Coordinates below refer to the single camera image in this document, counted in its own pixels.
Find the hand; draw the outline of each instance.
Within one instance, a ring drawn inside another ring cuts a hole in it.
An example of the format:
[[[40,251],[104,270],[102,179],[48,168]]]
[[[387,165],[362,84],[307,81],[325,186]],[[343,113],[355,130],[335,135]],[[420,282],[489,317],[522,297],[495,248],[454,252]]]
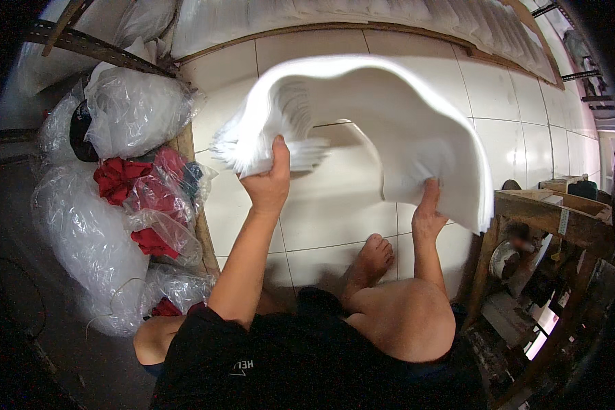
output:
[[[289,193],[289,149],[285,139],[279,135],[273,140],[273,166],[267,173],[247,176],[240,180],[253,202],[254,213],[280,217]]]
[[[427,179],[424,197],[412,216],[412,236],[415,242],[435,243],[437,235],[449,220],[435,209],[439,201],[439,184],[436,178]]]

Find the knee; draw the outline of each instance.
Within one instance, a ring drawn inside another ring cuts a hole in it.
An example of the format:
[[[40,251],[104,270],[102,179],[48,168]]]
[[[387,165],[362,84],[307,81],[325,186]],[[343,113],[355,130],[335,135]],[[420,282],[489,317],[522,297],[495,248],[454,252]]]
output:
[[[153,322],[147,321],[139,326],[132,340],[134,353],[142,365],[154,365],[164,361],[161,357],[160,335]]]
[[[444,356],[453,343],[456,320],[446,295],[433,283],[413,279],[405,302],[410,314],[405,318],[401,340],[402,360],[434,361]]]

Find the bare foot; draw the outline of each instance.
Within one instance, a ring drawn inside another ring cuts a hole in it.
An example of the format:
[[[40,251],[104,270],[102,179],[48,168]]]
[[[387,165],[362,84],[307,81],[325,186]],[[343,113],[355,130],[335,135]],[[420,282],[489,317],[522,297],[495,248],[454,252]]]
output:
[[[394,263],[392,245],[379,234],[372,234],[346,271],[342,303],[357,291],[375,286]]]

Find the dark floor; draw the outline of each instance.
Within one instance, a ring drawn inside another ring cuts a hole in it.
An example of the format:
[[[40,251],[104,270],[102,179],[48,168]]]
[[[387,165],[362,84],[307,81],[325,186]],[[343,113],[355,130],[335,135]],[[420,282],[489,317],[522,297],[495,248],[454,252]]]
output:
[[[0,258],[22,265],[41,292],[47,316],[38,341],[57,368],[54,377],[89,409],[147,408],[155,378],[137,362],[132,338],[89,329],[85,340],[86,323],[73,315],[75,283],[32,225],[30,167],[29,161],[0,166]],[[1,260],[0,270],[14,319],[36,332],[43,316],[35,288],[13,264]]]

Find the wire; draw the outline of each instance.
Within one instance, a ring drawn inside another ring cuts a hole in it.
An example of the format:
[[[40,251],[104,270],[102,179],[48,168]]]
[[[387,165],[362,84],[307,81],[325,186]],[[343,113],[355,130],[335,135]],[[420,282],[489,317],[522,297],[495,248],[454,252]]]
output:
[[[0,258],[0,260],[7,261],[13,266],[17,267],[22,272],[22,274],[30,281],[30,283],[32,283],[32,285],[34,286],[34,289],[37,291],[39,300],[41,301],[41,310],[43,311],[43,322],[41,323],[41,328],[38,330],[38,332],[33,333],[31,336],[31,339],[35,340],[36,338],[39,337],[41,332],[43,332],[43,329],[46,328],[46,318],[48,317],[48,309],[46,308],[46,304],[43,302],[43,296],[41,296],[41,291],[39,291],[39,286],[37,286],[36,282],[34,282],[34,280],[32,279],[32,276],[30,276],[27,273],[27,270],[20,263],[18,263],[15,260],[9,259],[9,258]]]
[[[125,283],[123,283],[121,286],[119,286],[118,289],[116,289],[116,291],[114,292],[114,294],[111,296],[111,299],[109,300],[109,309],[111,310],[110,313],[104,314],[104,315],[98,315],[95,316],[93,319],[91,319],[89,321],[89,323],[86,324],[86,327],[84,328],[84,341],[86,342],[88,337],[89,337],[89,325],[91,324],[91,322],[93,322],[96,319],[99,319],[100,317],[110,317],[114,315],[114,308],[111,307],[112,302],[114,302],[114,298],[116,297],[116,295],[123,289],[123,286],[127,285],[128,283],[130,283],[130,281],[133,281],[135,279],[140,280],[141,282],[143,282],[144,284],[146,283],[145,280],[143,280],[140,277],[131,277],[130,279],[126,280]]]

